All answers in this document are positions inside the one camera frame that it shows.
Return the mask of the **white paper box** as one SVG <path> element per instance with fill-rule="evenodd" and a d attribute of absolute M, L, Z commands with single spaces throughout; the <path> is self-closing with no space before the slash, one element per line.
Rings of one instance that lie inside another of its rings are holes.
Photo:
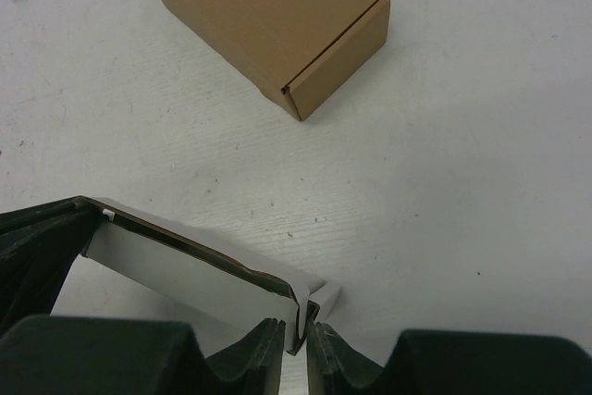
<path fill-rule="evenodd" d="M 223 323 L 245 330 L 265 318 L 286 326 L 297 353 L 306 328 L 330 314 L 337 283 L 107 198 L 90 198 L 105 221 L 85 257 Z"/>

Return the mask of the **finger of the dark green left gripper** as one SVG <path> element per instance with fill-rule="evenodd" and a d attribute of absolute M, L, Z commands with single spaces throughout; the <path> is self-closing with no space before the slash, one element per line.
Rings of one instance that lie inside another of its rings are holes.
<path fill-rule="evenodd" d="M 1 215 L 1 332 L 48 315 L 68 272 L 105 221 L 81 197 Z"/>

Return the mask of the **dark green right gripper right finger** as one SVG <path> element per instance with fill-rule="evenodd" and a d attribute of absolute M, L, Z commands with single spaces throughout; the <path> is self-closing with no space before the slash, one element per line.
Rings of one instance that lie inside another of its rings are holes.
<path fill-rule="evenodd" d="M 307 333 L 312 394 L 588 394 L 591 357 L 558 337 L 406 329 L 379 365 L 330 325 Z"/>

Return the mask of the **brown folded cardboard box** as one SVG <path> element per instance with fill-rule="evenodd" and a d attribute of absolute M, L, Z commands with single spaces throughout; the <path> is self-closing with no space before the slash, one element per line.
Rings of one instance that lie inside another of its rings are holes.
<path fill-rule="evenodd" d="M 389 0 L 161 1 L 299 121 L 372 57 L 389 32 Z"/>

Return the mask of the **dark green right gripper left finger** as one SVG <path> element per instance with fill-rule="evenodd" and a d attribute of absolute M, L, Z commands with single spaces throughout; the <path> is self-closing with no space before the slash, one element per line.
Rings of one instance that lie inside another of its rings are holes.
<path fill-rule="evenodd" d="M 182 322 L 28 317 L 1 338 L 4 394 L 276 394 L 285 324 L 205 357 Z"/>

